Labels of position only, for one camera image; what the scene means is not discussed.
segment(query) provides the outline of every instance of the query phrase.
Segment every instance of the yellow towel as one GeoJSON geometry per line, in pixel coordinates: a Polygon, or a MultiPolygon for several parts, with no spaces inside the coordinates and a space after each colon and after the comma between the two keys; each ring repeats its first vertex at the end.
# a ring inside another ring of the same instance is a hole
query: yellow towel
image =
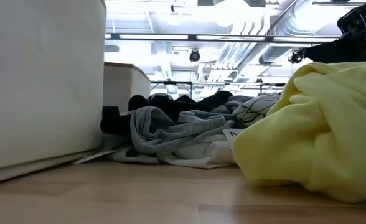
{"type": "Polygon", "coordinates": [[[252,184],[299,182],[344,202],[365,200],[366,62],[300,68],[233,153],[252,184]]]}

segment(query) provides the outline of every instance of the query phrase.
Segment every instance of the laminate floor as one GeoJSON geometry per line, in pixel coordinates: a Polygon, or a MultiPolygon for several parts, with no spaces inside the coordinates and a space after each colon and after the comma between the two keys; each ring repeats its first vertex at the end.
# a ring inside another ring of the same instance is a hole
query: laminate floor
{"type": "Polygon", "coordinates": [[[254,189],[237,167],[97,162],[0,183],[0,224],[360,222],[366,202],[341,203],[300,187],[254,189]]]}

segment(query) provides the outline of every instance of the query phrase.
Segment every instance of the white box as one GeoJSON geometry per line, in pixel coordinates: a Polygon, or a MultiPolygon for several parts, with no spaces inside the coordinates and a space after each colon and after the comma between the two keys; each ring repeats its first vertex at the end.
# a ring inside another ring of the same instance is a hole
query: white box
{"type": "Polygon", "coordinates": [[[100,144],[101,0],[0,1],[0,180],[100,144]]]}
{"type": "Polygon", "coordinates": [[[127,112],[129,99],[134,95],[149,97],[150,88],[150,79],[138,67],[104,63],[104,106],[118,106],[121,113],[127,112]]]}

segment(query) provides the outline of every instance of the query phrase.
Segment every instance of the price tag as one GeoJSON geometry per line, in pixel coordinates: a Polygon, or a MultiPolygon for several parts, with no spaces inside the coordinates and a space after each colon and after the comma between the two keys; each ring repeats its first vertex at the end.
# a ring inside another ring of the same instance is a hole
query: price tag
{"type": "Polygon", "coordinates": [[[226,136],[228,145],[230,146],[230,149],[233,150],[233,143],[234,139],[237,138],[238,134],[240,132],[244,131],[245,129],[223,129],[223,133],[226,136]]]}

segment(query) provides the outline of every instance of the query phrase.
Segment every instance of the ceiling light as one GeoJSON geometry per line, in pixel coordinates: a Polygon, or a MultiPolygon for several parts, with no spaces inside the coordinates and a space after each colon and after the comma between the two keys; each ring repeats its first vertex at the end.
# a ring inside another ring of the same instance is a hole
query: ceiling light
{"type": "Polygon", "coordinates": [[[228,82],[192,82],[193,85],[228,85],[228,82]]]}
{"type": "Polygon", "coordinates": [[[174,51],[186,51],[186,52],[188,52],[188,51],[191,50],[191,48],[190,47],[173,46],[172,47],[172,50],[174,50],[174,51]]]}
{"type": "Polygon", "coordinates": [[[258,86],[263,83],[242,83],[242,82],[232,82],[231,85],[252,85],[252,86],[258,86]]]}
{"type": "Polygon", "coordinates": [[[250,40],[254,42],[262,42],[265,40],[264,37],[245,37],[245,36],[232,36],[232,35],[198,35],[197,40],[225,40],[225,41],[243,41],[250,40]]]}
{"type": "Polygon", "coordinates": [[[312,47],[312,44],[270,43],[270,47],[312,47]]]}
{"type": "Polygon", "coordinates": [[[274,37],[273,41],[275,42],[298,42],[301,44],[305,43],[329,43],[334,40],[337,40],[337,37],[274,37]]]}
{"type": "Polygon", "coordinates": [[[120,34],[120,39],[161,39],[161,40],[187,40],[188,35],[168,35],[168,34],[120,34]]]}

